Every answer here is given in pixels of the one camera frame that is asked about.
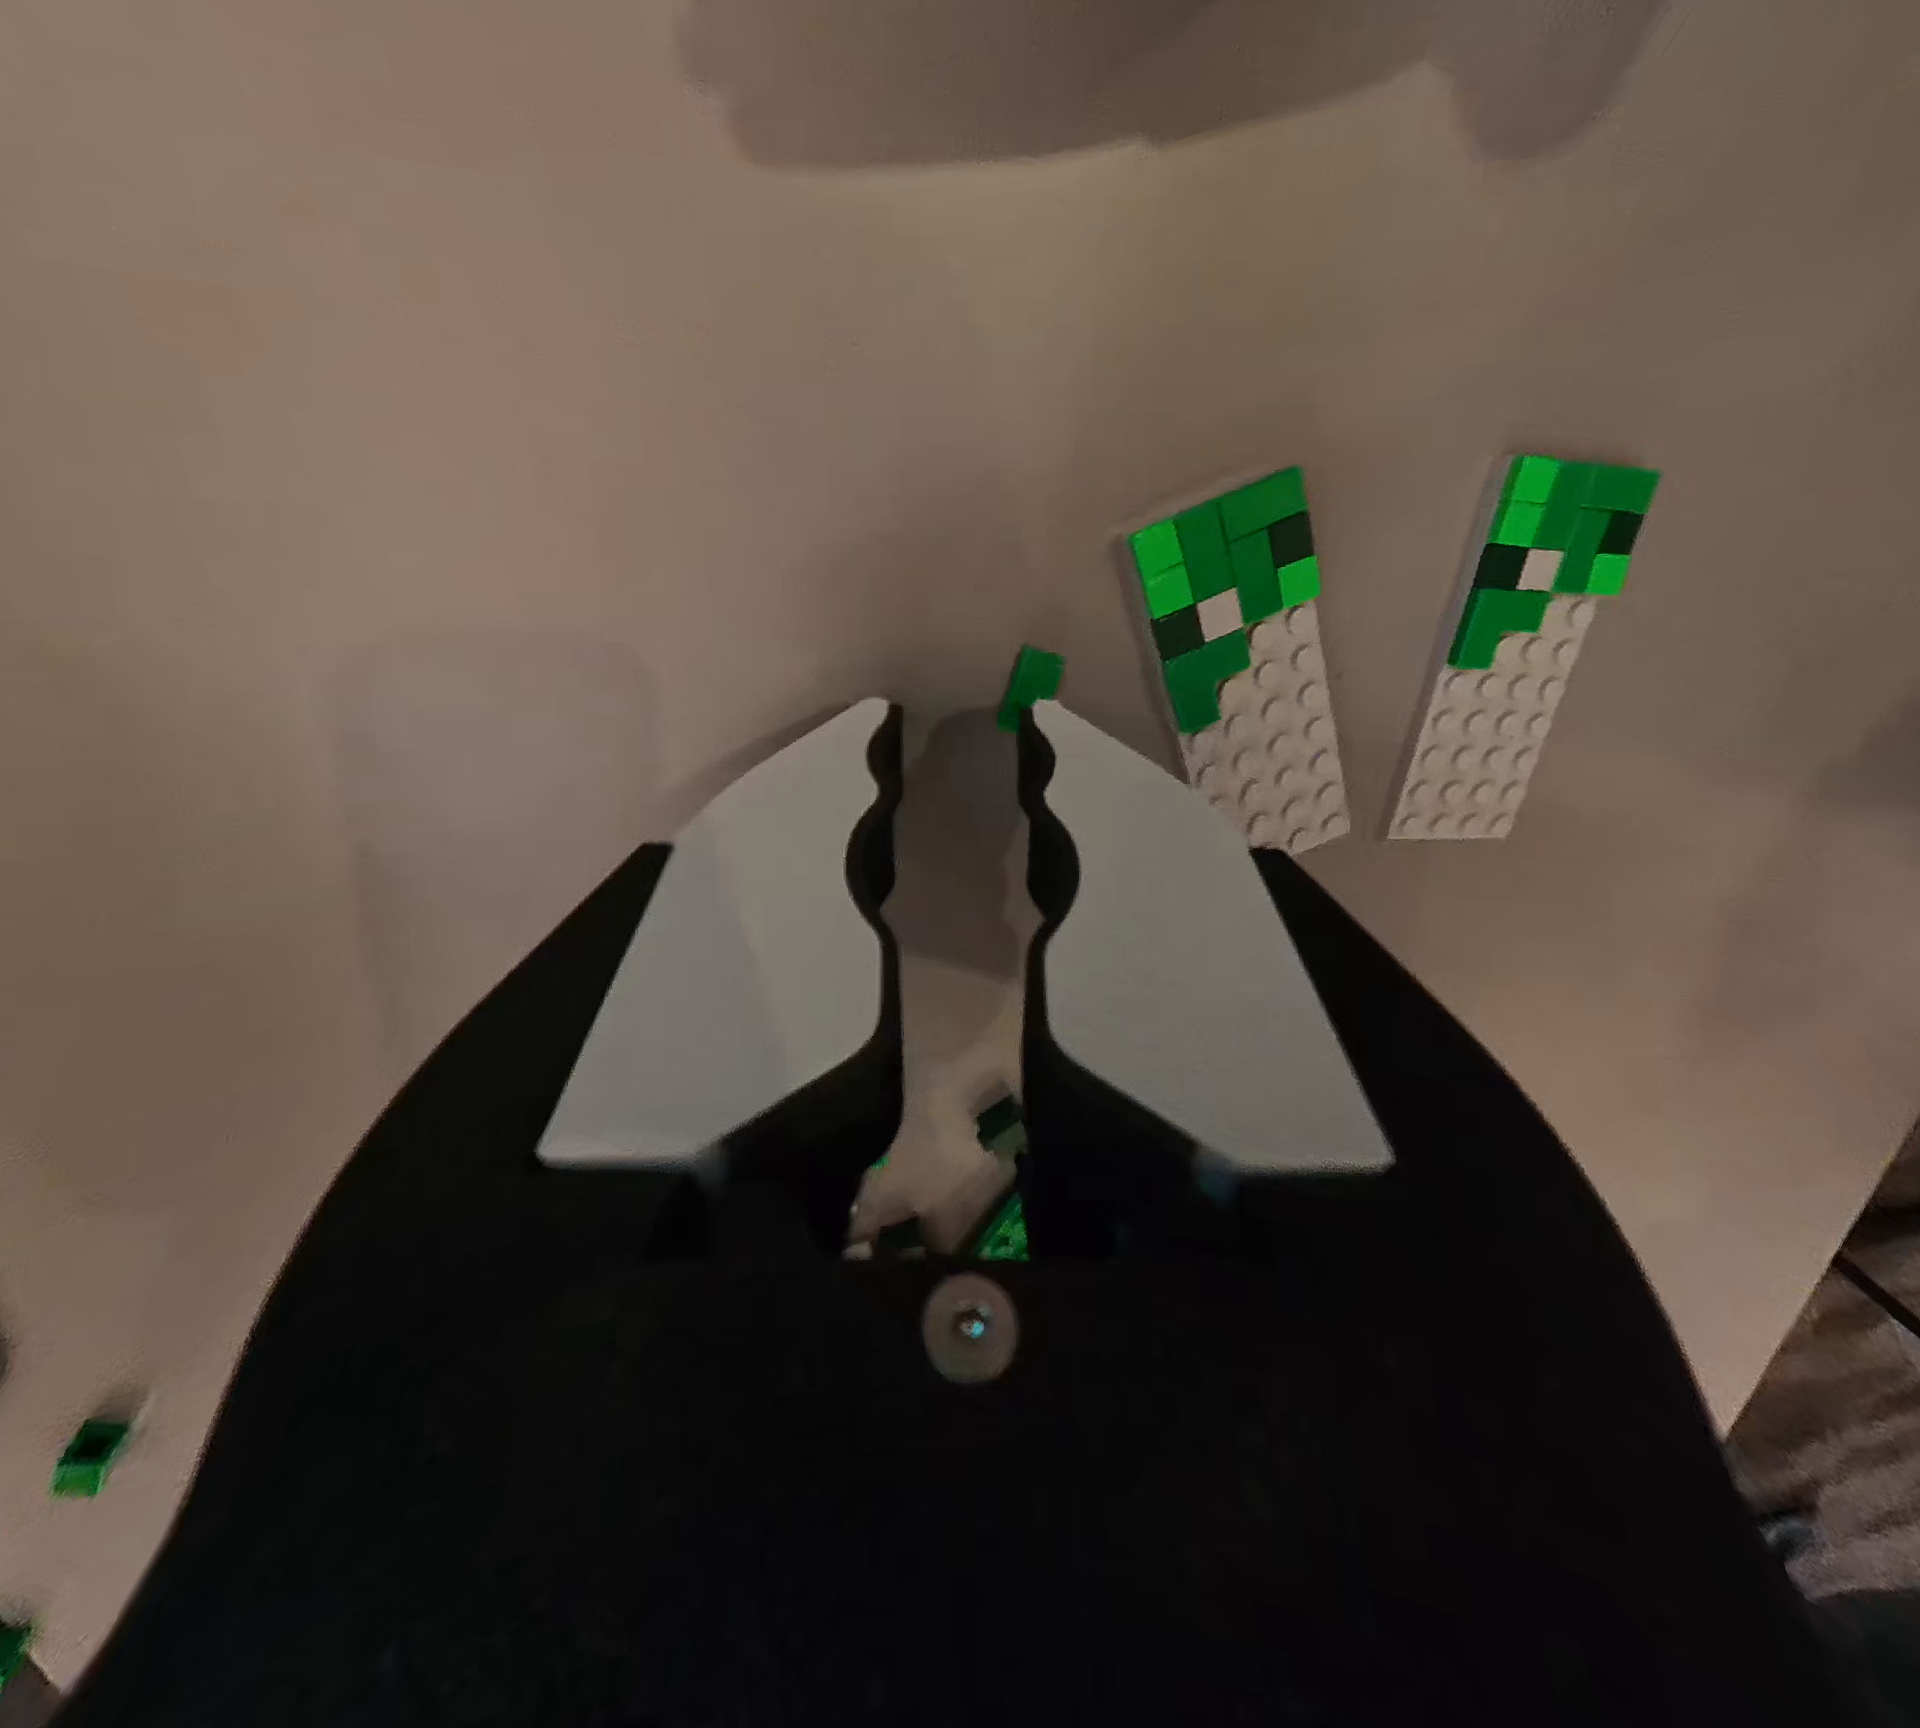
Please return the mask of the grey studded plate green tiles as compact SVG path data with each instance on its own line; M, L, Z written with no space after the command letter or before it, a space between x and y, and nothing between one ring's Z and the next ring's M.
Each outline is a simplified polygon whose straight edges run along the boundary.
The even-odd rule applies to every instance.
M1394 844L1494 844L1516 829L1602 607L1633 566L1655 469L1547 451L1490 479L1432 680L1384 815Z
M1120 539L1188 786L1254 851L1352 833L1308 479L1286 465Z

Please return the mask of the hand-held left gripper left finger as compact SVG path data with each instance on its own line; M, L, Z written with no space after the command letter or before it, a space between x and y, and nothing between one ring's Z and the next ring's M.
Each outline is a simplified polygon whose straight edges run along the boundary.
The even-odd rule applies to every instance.
M845 1255L904 1115L901 755L901 708L869 696L685 824L540 1134L545 1171L776 1199Z

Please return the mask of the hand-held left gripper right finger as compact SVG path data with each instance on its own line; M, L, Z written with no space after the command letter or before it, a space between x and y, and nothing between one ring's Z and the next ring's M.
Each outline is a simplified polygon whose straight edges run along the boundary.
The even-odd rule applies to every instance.
M1208 1252L1245 1195L1388 1174L1388 1133L1241 834L1060 700L1019 713L1017 796L1032 1252Z

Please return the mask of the pile of small green tiles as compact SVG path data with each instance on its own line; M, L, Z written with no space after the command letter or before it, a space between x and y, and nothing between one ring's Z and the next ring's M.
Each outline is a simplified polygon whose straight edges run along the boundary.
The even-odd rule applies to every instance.
M888 1156L868 1171L848 1217L839 1258L876 1261L958 1258L1022 1262L1029 1258L1026 1221L1028 1122L1017 1093L1000 1084L972 1110L972 1165L959 1180L934 1195L927 1207L905 1201Z

